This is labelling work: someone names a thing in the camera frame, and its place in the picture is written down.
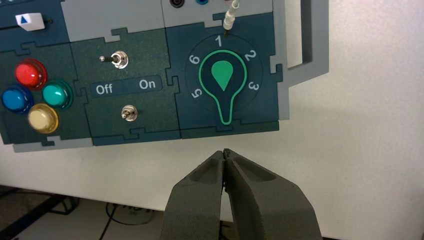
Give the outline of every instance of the dial number 3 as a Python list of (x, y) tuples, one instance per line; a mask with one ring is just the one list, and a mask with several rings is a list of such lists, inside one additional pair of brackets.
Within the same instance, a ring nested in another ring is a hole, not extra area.
[(248, 87), (249, 87), (249, 89), (252, 89), (252, 90), (255, 90), (255, 91), (258, 91), (259, 90), (259, 84), (255, 84), (254, 82), (249, 82), (249, 85), (248, 85)]

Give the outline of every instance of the number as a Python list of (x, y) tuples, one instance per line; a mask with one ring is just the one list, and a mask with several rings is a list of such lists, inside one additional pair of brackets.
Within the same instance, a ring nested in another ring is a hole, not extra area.
[(250, 50), (251, 54), (245, 54), (244, 57), (246, 58), (246, 60), (249, 62), (250, 58), (254, 58), (256, 57), (256, 52), (255, 50)]
[(188, 58), (188, 60), (190, 60), (190, 62), (191, 62), (192, 64), (199, 64), (199, 62), (200, 62), (200, 58), (199, 58), (198, 56), (194, 56), (194, 55), (191, 55), (191, 56)]
[(191, 96), (192, 96), (194, 99), (197, 99), (198, 97), (200, 97), (200, 95), (202, 95), (202, 90), (200, 90), (200, 89), (196, 89), (196, 90), (194, 90), (194, 93), (192, 93), (192, 94), (191, 94)]
[(259, 84), (255, 84), (254, 82), (249, 82), (249, 88), (250, 89), (253, 89), (253, 90), (255, 90), (255, 91), (258, 91), (259, 90)]
[(219, 45), (219, 47), (222, 47), (222, 46), (223, 46), (223, 44), (222, 44), (222, 42), (221, 42), (221, 35), (218, 35), (218, 36), (215, 38), (215, 41), (218, 41), (218, 45)]

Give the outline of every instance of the gray bracket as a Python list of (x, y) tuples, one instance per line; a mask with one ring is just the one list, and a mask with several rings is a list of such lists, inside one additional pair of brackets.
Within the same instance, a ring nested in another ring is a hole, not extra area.
[(26, 153), (44, 150), (86, 148), (93, 146), (91, 138), (61, 140), (60, 136), (48, 136), (47, 141), (54, 142), (54, 145), (43, 146), (41, 142), (21, 143), (13, 144), (13, 150), (15, 153)]
[[(204, 23), (205, 28), (222, 25), (222, 20), (214, 20), (213, 15), (225, 13), (232, 1), (209, 0), (207, 4), (199, 4), (195, 0), (186, 0), (180, 8), (175, 8), (169, 0), (161, 0), (165, 27)], [(272, 0), (242, 0), (237, 17), (271, 13)]]
[(160, 0), (65, 0), (61, 4), (71, 42), (104, 37), (109, 43), (120, 40), (112, 35), (114, 29), (136, 33), (165, 27)]
[(287, 67), (285, 0), (273, 1), (275, 55), (270, 71), (283, 66), (283, 82), (278, 83), (279, 119), (288, 119), (288, 88), (329, 71), (329, 1), (301, 0), (302, 63)]

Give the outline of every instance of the green dial knob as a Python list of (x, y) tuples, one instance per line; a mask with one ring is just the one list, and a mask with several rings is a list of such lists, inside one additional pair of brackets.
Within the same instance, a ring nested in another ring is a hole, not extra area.
[(229, 125), (234, 100), (248, 78), (245, 62), (233, 51), (213, 51), (200, 63), (198, 78), (203, 90), (215, 100), (222, 124)]

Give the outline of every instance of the round button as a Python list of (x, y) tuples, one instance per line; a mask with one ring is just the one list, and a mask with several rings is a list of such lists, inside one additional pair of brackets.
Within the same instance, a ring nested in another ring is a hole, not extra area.
[(53, 133), (59, 126), (59, 117), (47, 104), (34, 105), (28, 114), (29, 125), (42, 134)]
[(34, 105), (33, 95), (20, 85), (10, 86), (1, 96), (3, 105), (16, 114), (27, 113)]
[(44, 65), (36, 59), (27, 58), (16, 66), (17, 81), (29, 89), (40, 89), (47, 81)]
[(69, 107), (73, 100), (71, 88), (61, 80), (47, 83), (42, 90), (42, 97), (49, 106), (61, 109)]

